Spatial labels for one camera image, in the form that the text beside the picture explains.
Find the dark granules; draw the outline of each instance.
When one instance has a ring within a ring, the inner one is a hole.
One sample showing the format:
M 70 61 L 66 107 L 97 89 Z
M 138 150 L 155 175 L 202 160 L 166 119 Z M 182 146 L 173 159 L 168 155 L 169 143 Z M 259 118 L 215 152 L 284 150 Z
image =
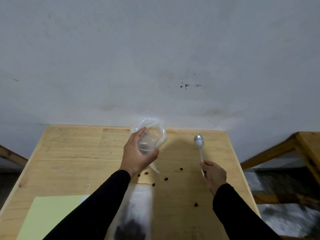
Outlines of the dark granules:
M 130 220 L 122 227 L 117 226 L 114 233 L 114 240 L 144 240 L 145 238 L 146 234 L 142 231 L 142 226 L 134 220 Z

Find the metal spoon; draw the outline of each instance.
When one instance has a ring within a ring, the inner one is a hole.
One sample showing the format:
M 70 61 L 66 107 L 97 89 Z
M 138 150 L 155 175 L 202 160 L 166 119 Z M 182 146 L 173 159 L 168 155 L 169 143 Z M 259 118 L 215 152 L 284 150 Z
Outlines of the metal spoon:
M 194 143 L 198 146 L 198 148 L 200 149 L 200 159 L 201 161 L 203 162 L 203 155 L 202 155 L 202 147 L 205 145 L 205 141 L 203 139 L 203 137 L 200 135 L 200 134 L 197 134 L 195 137 L 194 137 Z M 206 172 L 204 172 L 202 169 L 202 176 L 206 176 Z

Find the light green paper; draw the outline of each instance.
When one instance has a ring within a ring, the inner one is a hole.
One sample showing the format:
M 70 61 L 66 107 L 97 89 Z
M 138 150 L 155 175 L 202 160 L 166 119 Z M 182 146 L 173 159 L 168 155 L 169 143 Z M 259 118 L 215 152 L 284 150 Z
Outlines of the light green paper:
M 89 195 L 36 197 L 17 240 L 42 240 Z

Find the black long sleeve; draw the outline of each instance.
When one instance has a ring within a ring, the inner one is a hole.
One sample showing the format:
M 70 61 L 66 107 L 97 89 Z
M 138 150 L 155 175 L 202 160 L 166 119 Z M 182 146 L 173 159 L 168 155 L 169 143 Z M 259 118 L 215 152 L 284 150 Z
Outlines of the black long sleeve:
M 281 238 L 246 204 L 230 184 L 219 187 L 213 210 L 230 240 Z
M 51 239 L 103 240 L 130 183 L 127 171 L 113 173 L 46 235 Z

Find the white bag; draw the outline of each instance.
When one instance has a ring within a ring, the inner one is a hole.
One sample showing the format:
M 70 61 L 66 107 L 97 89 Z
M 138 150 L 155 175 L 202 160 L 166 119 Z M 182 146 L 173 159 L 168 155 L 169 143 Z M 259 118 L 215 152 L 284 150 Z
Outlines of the white bag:
M 129 184 L 109 226 L 108 240 L 151 240 L 153 195 L 149 184 Z
M 143 128 L 145 126 L 147 127 L 147 129 L 148 128 L 153 128 L 153 129 L 157 130 L 157 132 L 160 135 L 160 139 L 158 140 L 158 142 L 157 142 L 155 147 L 159 148 L 160 146 L 162 146 L 162 144 L 164 144 L 164 142 L 167 139 L 167 132 L 166 132 L 166 129 L 164 128 L 164 126 L 156 119 L 140 119 L 137 124 L 135 124 L 133 127 L 131 127 L 130 132 L 131 133 L 135 133 L 135 132 L 137 132 L 138 130 L 140 130 L 141 128 Z M 152 162 L 150 164 L 150 167 L 156 173 L 160 173 L 154 162 Z

